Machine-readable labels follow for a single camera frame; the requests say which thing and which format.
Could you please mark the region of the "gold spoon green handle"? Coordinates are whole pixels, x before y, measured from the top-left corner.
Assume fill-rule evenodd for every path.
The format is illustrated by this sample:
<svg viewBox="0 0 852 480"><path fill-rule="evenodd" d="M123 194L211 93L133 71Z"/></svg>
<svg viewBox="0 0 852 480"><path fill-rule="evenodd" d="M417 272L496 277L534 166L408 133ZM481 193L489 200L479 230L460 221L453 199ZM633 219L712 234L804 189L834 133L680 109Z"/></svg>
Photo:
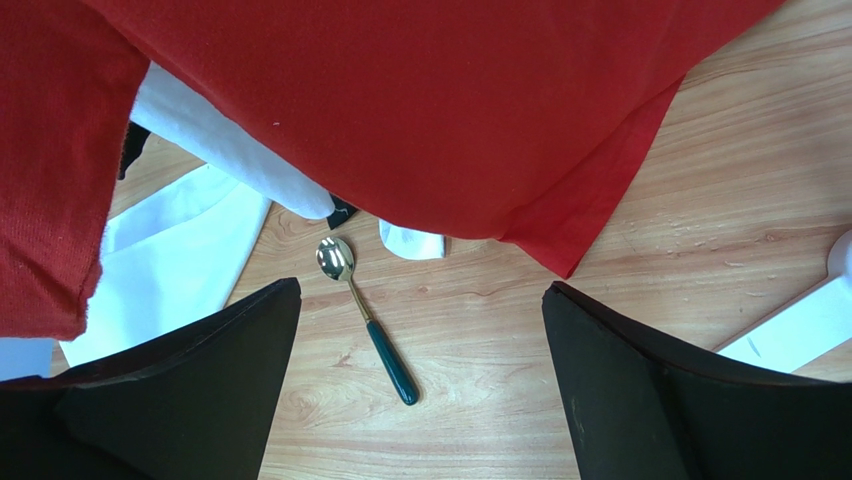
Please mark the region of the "gold spoon green handle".
<svg viewBox="0 0 852 480"><path fill-rule="evenodd" d="M405 405L415 405L420 400L416 383L383 327L373 318L355 285L353 276L356 258L349 245L342 238L326 237L319 242L316 259L324 275L348 286L394 389Z"/></svg>

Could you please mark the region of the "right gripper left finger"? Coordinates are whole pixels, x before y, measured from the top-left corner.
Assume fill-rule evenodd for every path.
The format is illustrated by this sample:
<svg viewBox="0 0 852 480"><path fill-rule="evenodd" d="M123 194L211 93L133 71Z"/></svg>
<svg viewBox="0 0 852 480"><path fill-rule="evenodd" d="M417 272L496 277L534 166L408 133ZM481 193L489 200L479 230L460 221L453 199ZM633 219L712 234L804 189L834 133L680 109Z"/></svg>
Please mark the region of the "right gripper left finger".
<svg viewBox="0 0 852 480"><path fill-rule="evenodd" d="M255 479L301 309L280 279L51 377L1 385L5 479Z"/></svg>

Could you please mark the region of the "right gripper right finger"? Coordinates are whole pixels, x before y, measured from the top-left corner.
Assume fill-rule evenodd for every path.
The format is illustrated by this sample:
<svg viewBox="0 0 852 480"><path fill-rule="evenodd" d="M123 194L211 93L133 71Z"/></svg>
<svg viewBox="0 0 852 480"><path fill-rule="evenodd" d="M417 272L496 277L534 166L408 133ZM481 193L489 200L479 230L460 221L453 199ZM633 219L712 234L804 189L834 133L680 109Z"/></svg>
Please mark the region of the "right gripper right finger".
<svg viewBox="0 0 852 480"><path fill-rule="evenodd" d="M542 298L584 479L847 479L851 387L732 360L562 282Z"/></svg>

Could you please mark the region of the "white cloth napkin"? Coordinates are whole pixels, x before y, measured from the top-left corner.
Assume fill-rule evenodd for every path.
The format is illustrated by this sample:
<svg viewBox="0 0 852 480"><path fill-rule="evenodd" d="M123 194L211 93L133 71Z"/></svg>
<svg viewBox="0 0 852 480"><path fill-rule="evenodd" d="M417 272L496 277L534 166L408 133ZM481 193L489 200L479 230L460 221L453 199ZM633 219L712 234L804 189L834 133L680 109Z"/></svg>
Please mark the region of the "white cloth napkin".
<svg viewBox="0 0 852 480"><path fill-rule="evenodd" d="M46 376L221 309L269 201L203 166L114 218L101 195L1 183L1 376Z"/></svg>

